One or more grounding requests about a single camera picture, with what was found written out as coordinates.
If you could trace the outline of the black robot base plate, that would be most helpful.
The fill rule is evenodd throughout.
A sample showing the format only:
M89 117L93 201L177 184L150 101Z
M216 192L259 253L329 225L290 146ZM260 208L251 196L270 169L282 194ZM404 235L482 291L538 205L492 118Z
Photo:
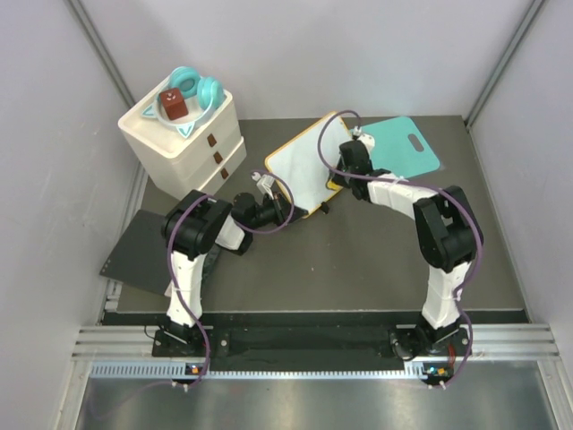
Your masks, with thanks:
M436 357L446 364L462 357L466 330L439 343L424 344L416 329L383 325L218 326L207 331L210 350L198 330L188 340L159 331L154 357L210 358L209 370L343 371L398 370L408 359Z

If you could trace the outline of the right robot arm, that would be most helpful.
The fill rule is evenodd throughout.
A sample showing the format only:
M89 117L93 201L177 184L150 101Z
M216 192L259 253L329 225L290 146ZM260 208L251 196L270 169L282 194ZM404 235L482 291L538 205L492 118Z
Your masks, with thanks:
M457 185L414 186L388 170L375 170L360 140L339 146L333 181L351 189L356 199L400 212L415 222L421 254L430 266L422 308L427 326L417 333L417 340L424 352L441 353L451 341L446 327L459 319L456 289L476 257L475 240L483 239L465 192Z

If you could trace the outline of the yellow-framed whiteboard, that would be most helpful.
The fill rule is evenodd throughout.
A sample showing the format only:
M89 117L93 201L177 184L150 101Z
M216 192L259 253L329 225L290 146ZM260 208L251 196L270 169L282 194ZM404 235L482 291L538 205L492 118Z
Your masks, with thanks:
M342 118L334 112L300 132L266 157L266 169L280 177L294 197L295 206L311 216L342 188L329 185L330 166L339 159L339 145L351 139Z

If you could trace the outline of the yellow bone-shaped eraser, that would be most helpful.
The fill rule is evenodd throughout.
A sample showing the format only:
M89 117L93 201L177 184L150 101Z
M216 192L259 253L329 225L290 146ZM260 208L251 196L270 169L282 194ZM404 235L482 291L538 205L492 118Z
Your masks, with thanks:
M326 184L327 188L331 191L338 192L341 190L341 186L336 184L334 181L329 180Z

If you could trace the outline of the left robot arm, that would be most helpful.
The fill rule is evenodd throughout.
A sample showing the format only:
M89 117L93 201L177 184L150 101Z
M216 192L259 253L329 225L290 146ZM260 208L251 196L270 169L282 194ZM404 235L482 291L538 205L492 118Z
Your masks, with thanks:
M197 353L203 335L193 328L202 316L201 285L207 255L215 246L244 254L255 231L270 224L279 228L295 220L299 209L280 192L267 193L257 202L251 193L233 201L216 200L190 191L164 218L161 235L166 241L171 276L167 317L178 325L172 344L182 354Z

